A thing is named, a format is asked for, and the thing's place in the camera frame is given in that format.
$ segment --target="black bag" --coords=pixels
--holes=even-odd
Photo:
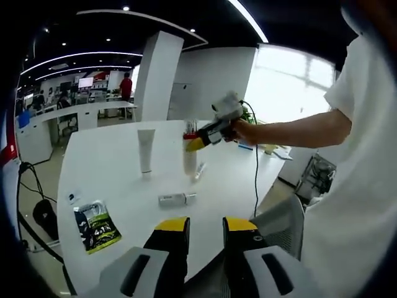
[[[41,200],[36,204],[33,209],[33,218],[52,240],[59,240],[56,215],[48,200]]]

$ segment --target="ceiling light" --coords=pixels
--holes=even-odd
[[[268,43],[265,33],[259,27],[257,22],[254,20],[252,15],[247,11],[247,9],[238,0],[228,0],[232,5],[246,18],[251,27],[256,31],[256,34],[261,38],[262,42]]]
[[[115,66],[115,65],[99,65],[99,66],[85,66],[85,67],[77,67],[77,68],[70,68],[68,70],[61,70],[61,71],[57,71],[56,73],[50,73],[50,74],[46,74],[45,76],[41,76],[39,78],[37,78],[35,81],[38,81],[40,79],[46,78],[47,76],[52,76],[52,75],[57,75],[58,73],[64,73],[66,71],[73,71],[73,70],[85,70],[88,68],[129,68],[131,69],[131,66]]]
[[[24,73],[27,73],[28,71],[30,71],[30,70],[32,70],[32,69],[34,69],[34,68],[36,68],[36,67],[42,66],[42,65],[44,65],[44,64],[46,64],[46,63],[49,63],[49,62],[53,62],[53,61],[55,61],[55,60],[59,60],[59,59],[63,59],[63,58],[68,58],[68,57],[74,57],[74,56],[93,55],[93,54],[115,54],[115,55],[127,55],[127,56],[138,56],[138,57],[142,57],[142,54],[124,53],[124,52],[86,52],[86,53],[77,53],[77,54],[70,54],[70,55],[65,55],[65,56],[60,56],[60,57],[57,57],[57,58],[49,59],[49,60],[47,60],[47,61],[44,61],[44,62],[41,62],[41,63],[39,63],[39,64],[37,64],[37,65],[34,65],[34,66],[32,66],[31,68],[28,68],[27,70],[21,72],[21,74],[23,75]]]

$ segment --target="white pillar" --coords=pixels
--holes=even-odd
[[[183,43],[182,38],[163,31],[146,42],[134,95],[137,121],[167,120]]]

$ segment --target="white t-shirt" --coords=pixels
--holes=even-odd
[[[331,189],[305,215],[302,262],[328,297],[358,294],[397,231],[395,84],[382,54],[359,37],[325,95],[352,121]]]

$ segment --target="hand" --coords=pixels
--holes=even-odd
[[[236,132],[237,139],[251,146],[258,144],[258,125],[250,124],[244,120],[237,120],[232,124],[232,129]]]

